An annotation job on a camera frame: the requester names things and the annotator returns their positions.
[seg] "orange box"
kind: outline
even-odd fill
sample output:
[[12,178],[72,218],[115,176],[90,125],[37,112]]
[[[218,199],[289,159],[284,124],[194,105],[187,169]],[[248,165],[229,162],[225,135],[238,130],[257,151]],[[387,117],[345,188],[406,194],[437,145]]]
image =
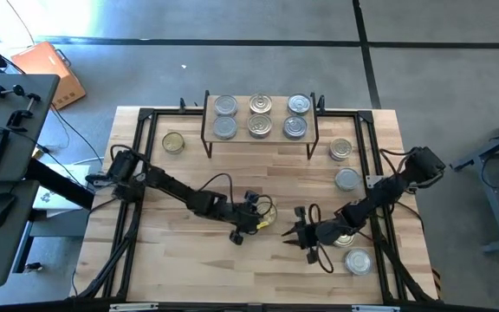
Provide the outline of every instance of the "orange box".
[[61,77],[53,97],[53,104],[61,109],[86,95],[86,91],[70,70],[70,61],[49,42],[37,45],[11,57],[27,74],[55,74]]

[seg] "gray floor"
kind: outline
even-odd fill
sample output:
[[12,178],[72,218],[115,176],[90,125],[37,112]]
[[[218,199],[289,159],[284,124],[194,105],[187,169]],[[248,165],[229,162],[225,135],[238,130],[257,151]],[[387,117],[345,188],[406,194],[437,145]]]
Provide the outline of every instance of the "gray floor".
[[[12,3],[39,36],[357,39],[351,0]],[[498,0],[361,4],[371,41],[499,42]],[[74,23],[53,22],[57,12],[73,6]],[[0,14],[16,22],[11,32],[0,26],[0,36],[9,38],[11,47],[27,45],[12,11]],[[207,88],[218,94],[315,91],[326,96],[329,107],[371,107],[360,49],[58,48],[71,59],[88,93],[62,114],[100,154],[117,106],[178,105],[181,96],[187,103],[200,103]],[[449,163],[499,127],[499,50],[373,49],[372,59],[381,105],[397,110],[406,147],[430,146]],[[94,114],[102,117],[87,124]],[[55,156],[66,163],[93,157],[70,133],[70,147],[57,150]],[[50,116],[41,142],[53,138],[66,139],[55,116]],[[471,170],[447,172],[438,184],[420,192],[418,202],[431,262],[442,274],[445,301],[499,308],[499,254],[487,256],[480,249],[499,239],[499,233],[476,175]],[[0,304],[67,296],[80,244],[59,238],[35,241],[30,259],[46,263],[47,269],[12,276],[0,288]]]

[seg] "tin can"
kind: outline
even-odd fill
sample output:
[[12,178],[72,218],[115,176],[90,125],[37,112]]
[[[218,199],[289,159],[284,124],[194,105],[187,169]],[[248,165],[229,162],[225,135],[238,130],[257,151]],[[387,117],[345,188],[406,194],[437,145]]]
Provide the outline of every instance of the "tin can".
[[350,250],[344,258],[344,264],[355,275],[365,275],[371,271],[371,257],[361,248]]
[[233,96],[221,95],[215,100],[215,114],[217,116],[234,117],[238,111],[238,102]]
[[348,158],[352,153],[352,144],[346,139],[335,139],[330,142],[328,153],[330,154],[330,158],[336,161],[342,161]]
[[237,131],[237,124],[234,118],[221,116],[215,119],[213,123],[213,133],[220,140],[230,140],[234,138]]
[[273,128],[273,121],[266,114],[253,114],[248,118],[249,135],[256,139],[266,138]]
[[254,94],[249,98],[249,110],[252,114],[269,114],[273,100],[265,94]]
[[336,247],[347,247],[353,243],[353,235],[340,235],[333,243]]
[[290,116],[284,121],[282,131],[284,136],[290,140],[299,140],[303,138],[308,130],[308,123],[300,116]]
[[360,176],[354,169],[343,168],[336,174],[334,182],[342,191],[351,191],[360,183]]
[[288,111],[293,115],[303,116],[311,108],[311,100],[305,94],[294,94],[288,98]]
[[263,218],[259,219],[259,221],[261,222],[267,222],[269,225],[271,225],[276,221],[276,215],[277,215],[276,208],[274,205],[271,206],[270,202],[268,201],[264,201],[262,203],[257,204],[257,212],[259,214],[267,212],[263,215]]
[[167,153],[178,154],[184,151],[184,138],[180,133],[168,133],[162,141],[163,148]]

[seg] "wooden board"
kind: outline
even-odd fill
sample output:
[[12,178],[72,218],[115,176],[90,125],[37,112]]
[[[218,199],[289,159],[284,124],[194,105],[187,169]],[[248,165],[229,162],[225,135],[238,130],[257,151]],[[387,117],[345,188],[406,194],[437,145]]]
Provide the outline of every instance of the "wooden board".
[[[131,145],[139,107],[118,107],[109,140]],[[396,114],[392,110],[373,111],[381,147],[402,151]],[[352,276],[342,265],[349,249],[326,247],[334,263],[334,273],[324,273],[319,264],[309,265],[304,250],[283,244],[281,233],[291,228],[294,207],[318,204],[324,218],[348,201],[362,198],[364,188],[342,192],[334,185],[334,175],[342,167],[361,172],[353,122],[349,118],[320,117],[321,139],[311,160],[305,146],[270,144],[218,144],[207,159],[200,135],[201,117],[161,116],[154,142],[152,163],[192,187],[200,187],[213,175],[228,172],[234,179],[234,198],[241,200],[246,190],[270,195],[278,207],[275,224],[255,236],[246,236],[242,246],[228,239],[232,225],[197,218],[176,199],[147,189],[128,301],[157,302],[268,302],[268,303],[381,303],[376,264],[367,276]],[[161,140],[169,132],[185,138],[179,155],[163,151]],[[327,156],[327,146],[343,137],[353,144],[351,157],[335,162]],[[366,151],[370,156],[368,138]],[[142,138],[143,151],[146,135]],[[107,155],[105,169],[110,165]],[[389,167],[384,164],[385,172]],[[227,193],[226,179],[217,179],[210,190]],[[102,190],[94,204],[109,199],[111,190]],[[414,210],[415,199],[404,195],[401,201]],[[84,237],[75,284],[85,289],[109,256],[119,203],[93,213]],[[410,212],[396,207],[394,225],[402,262],[424,291],[436,295],[431,266],[419,221]],[[363,230],[371,234],[367,225]],[[372,244],[361,236],[352,248],[364,248],[374,261]],[[392,266],[387,263],[390,288],[396,293]],[[118,289],[122,263],[115,276]]]
[[205,140],[208,142],[222,142],[222,143],[287,143],[287,144],[305,144],[315,142],[315,121],[311,110],[305,114],[303,119],[308,123],[308,130],[303,138],[300,140],[290,140],[284,136],[282,127],[284,121],[291,116],[287,110],[288,97],[287,96],[271,96],[273,107],[271,108],[269,117],[273,121],[273,127],[268,137],[264,139],[256,139],[250,135],[248,130],[248,118],[251,116],[250,112],[250,97],[251,96],[234,96],[238,102],[238,111],[234,119],[238,125],[236,136],[230,140],[220,140],[213,133],[213,123],[217,118],[215,114],[215,100],[220,95],[210,95],[207,98],[207,113],[205,115]]

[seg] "butcher block tabletop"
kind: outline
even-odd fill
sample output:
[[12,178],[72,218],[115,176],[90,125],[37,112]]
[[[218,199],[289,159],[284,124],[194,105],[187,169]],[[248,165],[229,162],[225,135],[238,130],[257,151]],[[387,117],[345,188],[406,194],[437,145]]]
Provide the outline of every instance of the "butcher block tabletop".
[[[118,107],[105,156],[106,172],[111,164],[109,147],[131,146],[140,107]],[[374,126],[380,148],[403,152],[396,112],[373,110]],[[353,168],[361,175],[359,150],[353,119],[319,117],[320,140],[313,158],[307,159],[305,145],[223,143],[213,147],[208,159],[200,138],[202,116],[161,115],[153,144],[151,162],[175,179],[199,188],[214,175],[227,172],[234,182],[234,200],[240,202],[247,190],[268,194],[278,210],[274,224],[256,235],[244,235],[241,246],[229,240],[231,224],[198,218],[185,205],[161,191],[147,188],[127,300],[129,302],[262,302],[262,303],[382,303],[373,245],[356,235],[347,248],[325,247],[334,264],[334,273],[325,273],[318,263],[308,264],[306,251],[283,244],[281,234],[297,218],[294,208],[315,203],[322,218],[349,201],[363,198],[361,183],[343,192],[334,183],[341,168]],[[149,120],[140,151],[145,151]],[[369,167],[373,169],[366,127],[364,136]],[[181,133],[185,140],[182,153],[172,155],[162,147],[163,137]],[[353,146],[350,157],[337,162],[328,156],[331,140],[344,138]],[[389,156],[399,162],[398,156]],[[384,172],[391,173],[386,162]],[[229,193],[228,179],[215,179],[207,189]],[[98,205],[111,198],[111,188],[99,191]],[[405,194],[400,202],[417,210],[415,198]],[[91,214],[76,267],[75,285],[82,292],[109,257],[120,202],[115,201]],[[396,205],[392,214],[402,263],[430,296],[436,297],[431,264],[421,223],[412,213]],[[364,234],[371,235],[367,221]],[[353,276],[343,265],[344,255],[352,248],[363,248],[373,260],[371,272]],[[119,262],[113,294],[120,286],[123,259]],[[390,289],[396,295],[393,270],[386,260]]]

